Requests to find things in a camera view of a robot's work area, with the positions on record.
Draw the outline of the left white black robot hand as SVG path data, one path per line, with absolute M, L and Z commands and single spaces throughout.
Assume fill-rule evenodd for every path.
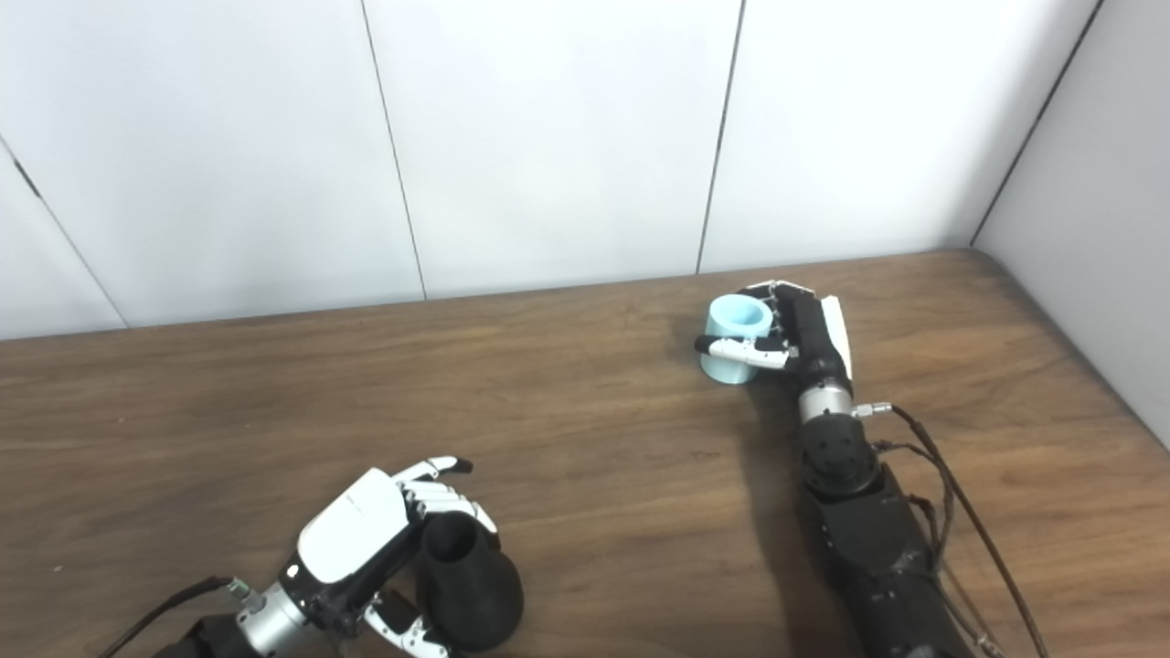
M 369 469 L 300 532 L 280 575 L 283 591 L 333 640 L 355 640 L 367 625 L 412 657 L 457 657 L 422 612 L 380 591 L 417 557 L 431 521 L 464 516 L 493 543 L 498 541 L 497 525 L 484 508 L 441 482 L 446 473 L 472 471 L 472 462 L 455 455 L 421 460 L 394 474 Z

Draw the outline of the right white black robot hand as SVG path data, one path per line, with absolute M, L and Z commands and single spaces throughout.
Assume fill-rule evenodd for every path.
M 720 383 L 745 383 L 757 372 L 782 372 L 798 391 L 854 392 L 844 308 L 790 281 L 746 286 L 713 300 L 707 330 L 694 341 L 702 366 Z

